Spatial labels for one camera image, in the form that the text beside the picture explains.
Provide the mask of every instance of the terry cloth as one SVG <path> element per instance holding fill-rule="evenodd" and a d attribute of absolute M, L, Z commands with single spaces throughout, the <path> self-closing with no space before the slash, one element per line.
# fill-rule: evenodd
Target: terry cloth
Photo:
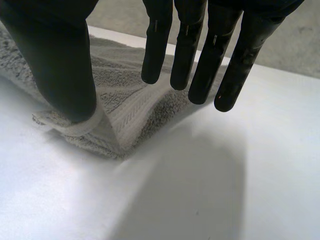
<path fill-rule="evenodd" d="M 166 56 L 158 82 L 148 85 L 141 80 L 145 54 L 143 48 L 133 48 L 91 36 L 90 49 L 97 97 L 103 110 L 97 113 L 101 120 L 96 127 L 88 129 L 88 132 L 73 133 L 73 136 L 62 133 L 69 143 L 108 158 L 123 158 L 178 113 L 192 106 L 188 100 L 190 85 L 183 91 L 175 91 L 170 86 L 173 56 Z M 195 69 L 196 66 L 192 69 L 190 79 Z M 213 102 L 225 71 L 226 66 L 221 66 L 208 102 Z M 47 111 L 33 114 L 34 121 L 47 124 L 60 132 L 64 132 L 63 129 L 66 128 L 73 128 L 73 131 L 77 129 L 42 97 L 28 64 L 1 25 L 0 74 L 47 105 Z"/>

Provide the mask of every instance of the towel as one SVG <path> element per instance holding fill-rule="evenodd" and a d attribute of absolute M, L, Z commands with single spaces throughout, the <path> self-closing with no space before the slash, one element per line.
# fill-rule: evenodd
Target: towel
<path fill-rule="evenodd" d="M 84 135 L 64 135 L 69 143 L 107 158 L 123 159 L 192 105 L 188 100 L 190 84 L 182 91 L 175 91 L 170 86 L 173 56 L 166 56 L 158 82 L 148 85 L 141 80 L 143 48 L 90 36 L 90 49 L 93 78 L 103 116 L 97 127 Z M 225 71 L 226 66 L 221 66 L 208 102 L 213 101 Z M 72 125 L 40 94 L 28 64 L 3 25 L 0 25 L 0 74 L 47 105 L 47 111 L 33 115 L 38 124 L 49 121 L 53 128 Z"/>

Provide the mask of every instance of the white surface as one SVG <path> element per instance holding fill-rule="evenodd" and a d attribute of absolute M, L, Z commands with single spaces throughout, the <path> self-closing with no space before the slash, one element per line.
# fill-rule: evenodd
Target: white surface
<path fill-rule="evenodd" d="M 1 79 L 0 239 L 318 240 L 319 91 L 254 66 L 232 111 L 181 117 L 118 162 L 33 124 L 42 106 Z"/>

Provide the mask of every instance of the gray wall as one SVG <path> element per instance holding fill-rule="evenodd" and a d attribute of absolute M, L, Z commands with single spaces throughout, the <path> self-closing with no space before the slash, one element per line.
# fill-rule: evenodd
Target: gray wall
<path fill-rule="evenodd" d="M 320 78 L 320 0 L 306 0 L 289 15 L 264 44 L 256 63 Z M 169 43 L 175 44 L 180 22 L 174 12 Z M 100 0 L 87 19 L 91 26 L 146 37 L 149 18 L 142 0 Z M 199 48 L 207 34 L 204 24 Z M 232 55 L 240 32 L 240 21 L 226 56 Z"/>

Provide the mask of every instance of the black finger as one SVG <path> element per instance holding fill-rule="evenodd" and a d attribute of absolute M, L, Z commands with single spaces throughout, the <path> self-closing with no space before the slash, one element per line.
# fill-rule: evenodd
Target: black finger
<path fill-rule="evenodd" d="M 149 16 L 141 78 L 147 84 L 157 82 L 164 59 L 172 24 L 172 0 L 143 0 Z"/>
<path fill-rule="evenodd" d="M 170 84 L 175 90 L 187 87 L 204 22 L 207 0 L 174 0 L 180 30 L 174 53 Z"/>
<path fill-rule="evenodd" d="M 244 13 L 238 41 L 215 96 L 217 110 L 227 112 L 233 108 L 261 47 L 283 20 L 284 17 L 267 19 L 249 11 Z"/>
<path fill-rule="evenodd" d="M 209 29 L 188 94 L 192 103 L 203 104 L 207 100 L 241 13 L 239 7 L 229 8 L 208 1 Z"/>

